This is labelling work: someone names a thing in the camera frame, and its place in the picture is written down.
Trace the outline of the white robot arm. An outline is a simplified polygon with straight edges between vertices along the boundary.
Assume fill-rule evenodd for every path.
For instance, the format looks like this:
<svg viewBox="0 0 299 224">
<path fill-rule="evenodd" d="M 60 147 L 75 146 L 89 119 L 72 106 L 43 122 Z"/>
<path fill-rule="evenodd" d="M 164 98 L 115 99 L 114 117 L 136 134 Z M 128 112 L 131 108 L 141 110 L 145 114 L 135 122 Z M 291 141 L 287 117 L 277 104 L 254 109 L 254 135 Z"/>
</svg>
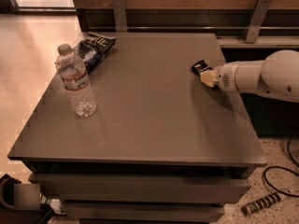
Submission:
<svg viewBox="0 0 299 224">
<path fill-rule="evenodd" d="M 237 61 L 199 73 L 200 81 L 224 92 L 251 93 L 299 102 L 299 52 L 284 49 L 260 61 Z"/>
</svg>

